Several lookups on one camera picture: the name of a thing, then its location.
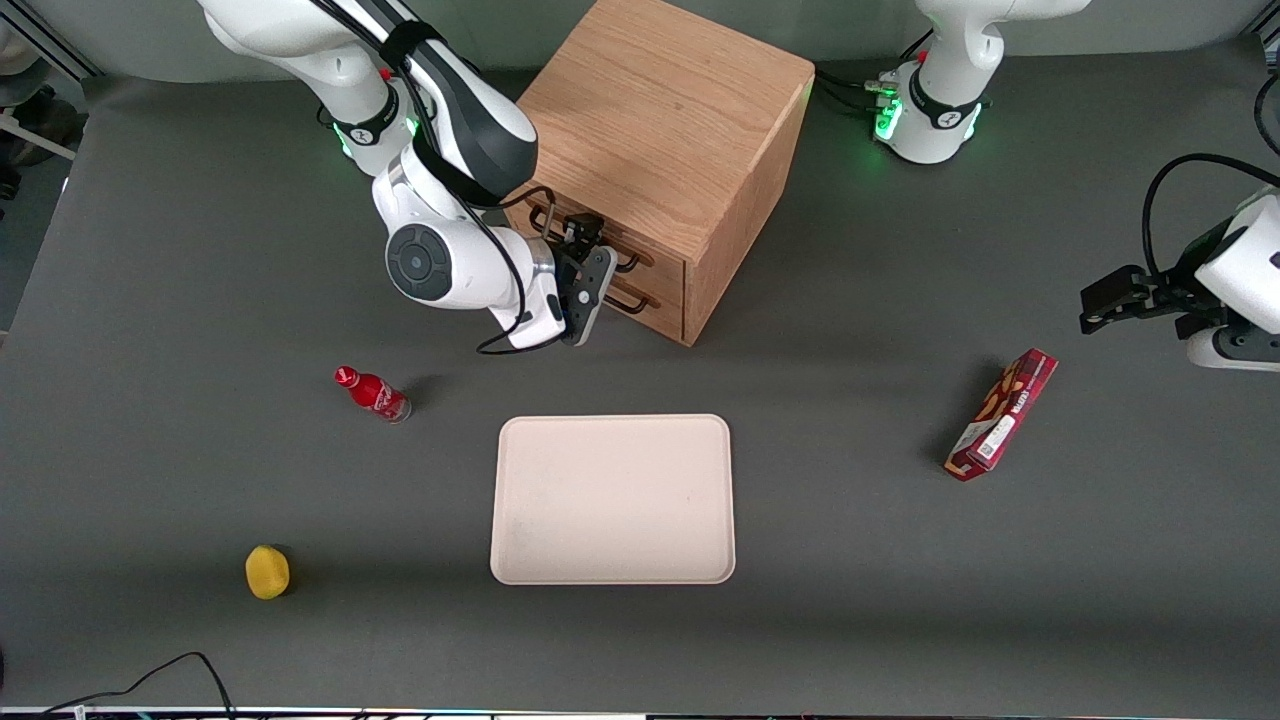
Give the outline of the right gripper grey-edged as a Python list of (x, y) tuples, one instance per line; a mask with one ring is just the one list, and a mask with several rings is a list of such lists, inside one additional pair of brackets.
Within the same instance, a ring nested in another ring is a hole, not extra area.
[[(607, 291), (614, 277), (618, 255), (605, 243), (604, 219), (593, 213), (575, 213), (557, 245), (558, 293), (564, 318), (561, 343), (580, 347), (588, 342)], [(579, 247), (585, 247), (579, 254)]]

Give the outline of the left gripper grey-edged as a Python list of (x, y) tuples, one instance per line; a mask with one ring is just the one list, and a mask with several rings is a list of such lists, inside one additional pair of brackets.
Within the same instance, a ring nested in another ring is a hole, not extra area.
[(1179, 313), (1174, 327), (1192, 364), (1210, 369), (1279, 370), (1279, 334), (1245, 319), (1188, 274), (1162, 272), (1158, 299), (1138, 265), (1120, 266), (1080, 291), (1080, 332)]

